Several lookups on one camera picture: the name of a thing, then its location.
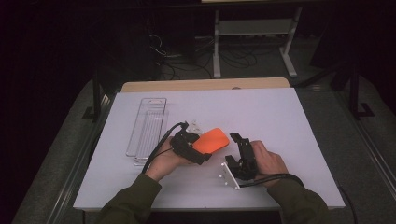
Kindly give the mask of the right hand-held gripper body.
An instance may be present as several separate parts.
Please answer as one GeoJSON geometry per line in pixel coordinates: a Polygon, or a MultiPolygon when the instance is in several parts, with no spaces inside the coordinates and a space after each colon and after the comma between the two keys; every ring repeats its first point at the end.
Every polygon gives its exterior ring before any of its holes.
{"type": "Polygon", "coordinates": [[[255,155],[248,138],[243,138],[242,144],[237,144],[240,159],[237,169],[230,169],[227,162],[221,164],[222,173],[219,175],[224,180],[224,185],[233,189],[251,187],[258,173],[255,155]]]}

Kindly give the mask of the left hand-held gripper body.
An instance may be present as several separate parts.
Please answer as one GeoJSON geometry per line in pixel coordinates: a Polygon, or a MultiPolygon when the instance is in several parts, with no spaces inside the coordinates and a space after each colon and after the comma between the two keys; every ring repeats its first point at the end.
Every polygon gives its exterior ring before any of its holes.
{"type": "Polygon", "coordinates": [[[171,139],[170,145],[178,156],[192,162],[191,153],[194,148],[193,145],[187,141],[187,128],[189,124],[187,122],[181,122],[180,127],[181,130],[171,139]]]}

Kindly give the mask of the orange phone case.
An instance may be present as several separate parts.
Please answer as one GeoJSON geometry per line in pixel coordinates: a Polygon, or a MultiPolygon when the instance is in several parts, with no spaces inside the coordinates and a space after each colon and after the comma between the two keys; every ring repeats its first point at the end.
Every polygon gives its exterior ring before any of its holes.
{"type": "Polygon", "coordinates": [[[220,128],[212,129],[200,136],[192,145],[193,148],[201,153],[212,154],[230,143],[229,138],[220,128]]]}

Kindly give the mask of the clear plastic packaging box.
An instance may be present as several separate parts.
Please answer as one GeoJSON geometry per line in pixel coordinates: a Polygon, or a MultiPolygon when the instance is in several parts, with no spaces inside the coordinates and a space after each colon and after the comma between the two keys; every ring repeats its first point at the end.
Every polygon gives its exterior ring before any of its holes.
{"type": "Polygon", "coordinates": [[[126,151],[128,157],[134,158],[137,143],[136,140],[139,138],[140,129],[143,126],[143,115],[149,109],[160,109],[166,110],[167,99],[166,98],[143,98],[140,102],[139,110],[137,112],[134,128],[129,141],[129,145],[126,151]]]}

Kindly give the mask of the person's right hand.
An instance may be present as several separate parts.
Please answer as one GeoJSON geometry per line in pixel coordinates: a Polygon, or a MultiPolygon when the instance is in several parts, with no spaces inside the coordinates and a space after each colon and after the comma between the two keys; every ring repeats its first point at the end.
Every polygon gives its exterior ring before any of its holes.
{"type": "Polygon", "coordinates": [[[268,151],[262,141],[252,141],[258,173],[255,179],[263,179],[269,175],[287,174],[289,171],[283,159],[276,153],[268,151]]]}

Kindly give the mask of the person's left hand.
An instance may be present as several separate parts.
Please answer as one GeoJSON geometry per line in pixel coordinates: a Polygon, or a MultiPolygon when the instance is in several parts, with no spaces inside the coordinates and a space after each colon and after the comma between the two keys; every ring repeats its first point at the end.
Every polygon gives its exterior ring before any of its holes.
{"type": "Polygon", "coordinates": [[[168,137],[165,140],[145,172],[145,175],[154,181],[159,182],[176,170],[178,166],[191,164],[190,161],[178,156],[173,151],[170,145],[171,139],[172,137],[168,137]]]}

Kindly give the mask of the black floor stand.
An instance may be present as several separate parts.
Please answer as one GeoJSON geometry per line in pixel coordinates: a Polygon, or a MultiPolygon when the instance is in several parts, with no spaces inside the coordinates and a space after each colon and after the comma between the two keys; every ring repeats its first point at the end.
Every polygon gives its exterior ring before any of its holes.
{"type": "Polygon", "coordinates": [[[106,102],[107,95],[99,82],[98,72],[95,72],[92,77],[92,105],[85,109],[82,117],[97,122],[105,110],[106,102]]]}
{"type": "Polygon", "coordinates": [[[359,102],[359,77],[357,65],[353,64],[349,80],[349,111],[356,120],[375,115],[370,106],[359,102]]]}

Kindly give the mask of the white metal table frame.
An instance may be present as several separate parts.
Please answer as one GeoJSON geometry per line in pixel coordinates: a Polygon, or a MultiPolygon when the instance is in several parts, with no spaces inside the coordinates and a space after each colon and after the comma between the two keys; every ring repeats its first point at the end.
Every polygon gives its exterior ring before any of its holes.
{"type": "Polygon", "coordinates": [[[214,53],[213,53],[213,76],[221,77],[219,63],[219,38],[221,36],[233,35],[286,35],[286,43],[279,48],[283,63],[290,77],[297,77],[297,72],[289,56],[290,47],[299,23],[302,8],[295,9],[294,15],[290,19],[260,19],[260,20],[239,20],[222,21],[219,19],[219,12],[215,13],[214,25],[214,53]]]}

